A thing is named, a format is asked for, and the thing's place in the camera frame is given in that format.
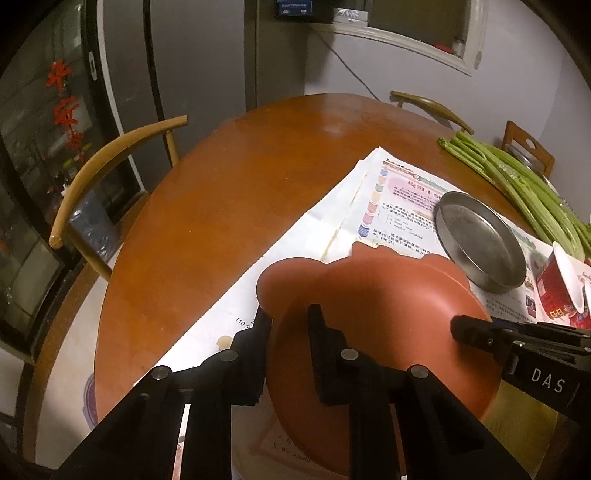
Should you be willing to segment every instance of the red decoration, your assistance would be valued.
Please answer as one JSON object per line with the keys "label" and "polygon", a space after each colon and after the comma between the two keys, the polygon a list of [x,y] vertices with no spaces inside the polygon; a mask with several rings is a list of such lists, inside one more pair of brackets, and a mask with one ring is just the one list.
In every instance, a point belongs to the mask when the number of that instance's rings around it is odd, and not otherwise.
{"label": "red decoration", "polygon": [[66,142],[66,146],[70,150],[80,152],[79,155],[82,154],[80,147],[82,146],[82,138],[84,137],[84,132],[78,132],[76,130],[72,130],[68,132],[68,141]]}
{"label": "red decoration", "polygon": [[[51,72],[47,74],[47,83],[45,86],[50,87],[55,84],[57,89],[61,92],[64,90],[63,78],[72,73],[72,69],[62,60],[56,60],[51,65]],[[68,140],[66,142],[66,148],[73,150],[78,153],[78,158],[81,163],[84,163],[84,156],[82,155],[82,138],[84,132],[75,130],[72,125],[77,125],[78,120],[74,118],[74,110],[76,110],[80,104],[76,103],[77,99],[71,95],[66,98],[60,98],[59,103],[53,108],[53,124],[61,125],[66,130]]]}
{"label": "red decoration", "polygon": [[51,65],[51,72],[47,74],[47,83],[45,84],[46,87],[50,87],[54,83],[57,86],[57,89],[60,92],[64,91],[64,83],[63,77],[72,73],[72,69],[68,67],[62,59],[56,60]]}
{"label": "red decoration", "polygon": [[53,108],[53,124],[54,125],[63,125],[66,128],[70,128],[72,125],[76,125],[78,120],[74,118],[74,110],[76,110],[80,105],[78,103],[74,103],[76,101],[76,97],[71,96],[68,98],[63,98]]}

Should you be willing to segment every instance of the wooden chair backrest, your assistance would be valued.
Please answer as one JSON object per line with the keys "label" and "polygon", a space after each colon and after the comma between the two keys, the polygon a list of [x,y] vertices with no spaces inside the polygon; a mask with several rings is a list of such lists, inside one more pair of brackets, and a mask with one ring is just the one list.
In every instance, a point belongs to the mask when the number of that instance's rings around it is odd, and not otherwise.
{"label": "wooden chair backrest", "polygon": [[53,222],[49,244],[57,249],[63,246],[66,236],[88,261],[88,263],[107,281],[111,278],[111,268],[84,241],[82,236],[70,225],[69,220],[76,205],[113,169],[123,162],[132,151],[156,135],[164,134],[172,166],[178,162],[178,152],[171,130],[187,125],[187,115],[178,116],[155,124],[137,128],[115,138],[95,153],[80,169],[57,211]]}
{"label": "wooden chair backrest", "polygon": [[541,172],[544,177],[548,177],[554,167],[554,157],[548,153],[548,151],[540,145],[534,137],[528,132],[518,127],[517,124],[509,120],[505,127],[505,136],[503,137],[503,144],[501,148],[508,152],[511,142],[515,142],[518,145],[525,148],[531,155],[533,155],[542,165],[543,171]]}
{"label": "wooden chair backrest", "polygon": [[459,125],[462,131],[466,131],[470,135],[474,135],[474,130],[470,127],[470,125],[468,125],[464,120],[458,117],[445,105],[442,105],[439,102],[436,102],[435,100],[431,100],[430,98],[421,97],[418,95],[411,95],[410,93],[394,91],[390,92],[390,101],[393,102],[396,99],[398,99],[398,106],[400,108],[402,108],[404,102],[411,103],[412,105],[416,105],[422,110],[425,110],[427,113],[440,116],[445,120],[449,120],[450,122]]}

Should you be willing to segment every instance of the blue box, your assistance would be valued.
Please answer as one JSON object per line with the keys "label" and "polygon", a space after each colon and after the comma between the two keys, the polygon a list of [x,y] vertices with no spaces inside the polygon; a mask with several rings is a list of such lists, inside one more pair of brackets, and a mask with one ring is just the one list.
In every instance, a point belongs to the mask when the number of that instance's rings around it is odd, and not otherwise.
{"label": "blue box", "polygon": [[312,2],[293,2],[277,0],[279,17],[302,17],[312,15]]}

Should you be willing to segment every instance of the glass cabinet door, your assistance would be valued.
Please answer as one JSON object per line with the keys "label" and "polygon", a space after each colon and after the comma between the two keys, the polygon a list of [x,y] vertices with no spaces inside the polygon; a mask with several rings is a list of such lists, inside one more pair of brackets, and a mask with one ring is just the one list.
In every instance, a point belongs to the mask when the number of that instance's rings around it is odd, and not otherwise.
{"label": "glass cabinet door", "polygon": [[[65,0],[26,39],[0,77],[0,133],[14,169],[51,225],[69,184],[108,143],[91,95],[96,67],[83,51],[83,1]],[[127,162],[95,188],[109,210],[136,183]]]}
{"label": "glass cabinet door", "polygon": [[0,339],[26,349],[37,310],[64,265],[0,184]]}

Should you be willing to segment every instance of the screw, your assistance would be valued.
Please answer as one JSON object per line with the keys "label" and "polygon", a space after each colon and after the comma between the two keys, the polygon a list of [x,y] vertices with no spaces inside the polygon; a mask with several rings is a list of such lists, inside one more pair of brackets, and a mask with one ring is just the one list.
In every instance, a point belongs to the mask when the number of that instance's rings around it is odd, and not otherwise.
{"label": "screw", "polygon": [[427,378],[429,376],[428,368],[422,365],[413,365],[410,369],[410,372],[416,378]]}
{"label": "screw", "polygon": [[169,367],[159,365],[152,369],[152,378],[155,380],[162,380],[163,378],[166,378],[171,371],[172,370]]}
{"label": "screw", "polygon": [[219,353],[219,356],[222,362],[233,362],[236,358],[238,358],[238,352],[232,350],[231,348],[227,348],[225,350],[222,350]]}
{"label": "screw", "polygon": [[359,358],[359,352],[354,348],[345,348],[340,351],[340,356],[343,360],[357,360]]}

